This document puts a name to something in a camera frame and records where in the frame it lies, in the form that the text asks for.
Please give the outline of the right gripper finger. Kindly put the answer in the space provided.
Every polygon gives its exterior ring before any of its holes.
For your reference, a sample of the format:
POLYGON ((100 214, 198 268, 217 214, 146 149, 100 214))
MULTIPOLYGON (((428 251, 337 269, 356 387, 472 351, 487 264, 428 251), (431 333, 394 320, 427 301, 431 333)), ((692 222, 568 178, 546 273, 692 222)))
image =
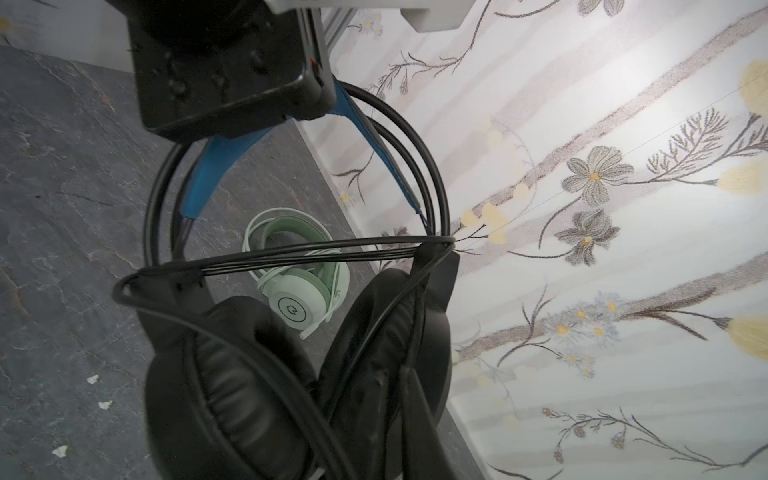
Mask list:
POLYGON ((455 480, 417 372, 400 370, 402 467, 405 480, 455 480))

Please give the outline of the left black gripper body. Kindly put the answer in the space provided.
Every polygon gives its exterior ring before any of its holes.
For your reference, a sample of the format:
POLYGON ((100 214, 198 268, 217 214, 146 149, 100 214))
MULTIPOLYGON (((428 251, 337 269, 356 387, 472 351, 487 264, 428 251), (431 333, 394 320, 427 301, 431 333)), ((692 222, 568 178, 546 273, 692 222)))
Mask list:
POLYGON ((114 1, 127 20, 144 128, 177 143, 236 138, 336 104, 317 9, 265 1, 114 1))

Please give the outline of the black blue headphones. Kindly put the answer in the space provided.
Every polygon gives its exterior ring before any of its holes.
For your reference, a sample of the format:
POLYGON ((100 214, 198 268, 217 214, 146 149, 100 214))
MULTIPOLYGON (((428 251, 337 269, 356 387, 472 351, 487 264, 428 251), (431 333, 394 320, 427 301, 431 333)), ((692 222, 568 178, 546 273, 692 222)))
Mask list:
POLYGON ((403 160, 417 192, 408 199, 421 236, 331 240, 188 261, 195 207, 254 136, 210 142, 177 197, 162 263, 159 227, 171 179, 187 152, 175 145, 158 172, 143 227, 143 267, 119 280, 118 304, 133 308, 153 346, 144 387, 150 455, 164 479, 403 478, 400 370, 419 377, 436 426, 452 362, 447 309, 460 255, 447 191, 422 138, 372 93, 336 83, 335 113, 353 121, 390 170, 403 160), (252 297, 215 302, 213 275, 300 263, 407 259, 360 293, 320 370, 252 297))

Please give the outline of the green white headphones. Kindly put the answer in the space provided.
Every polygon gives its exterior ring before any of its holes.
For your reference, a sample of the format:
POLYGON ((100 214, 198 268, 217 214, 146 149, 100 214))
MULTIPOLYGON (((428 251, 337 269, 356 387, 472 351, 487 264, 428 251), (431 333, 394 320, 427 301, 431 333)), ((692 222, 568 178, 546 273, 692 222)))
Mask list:
MULTIPOLYGON (((278 207, 267 209, 248 223, 242 251, 263 250, 281 234, 291 234, 309 243, 332 240, 327 228, 302 211, 278 207)), ((342 306, 350 286, 350 271, 343 262, 325 262, 307 268, 297 266, 257 269, 250 272, 269 306, 290 328, 307 339, 322 324, 332 320, 342 306)))

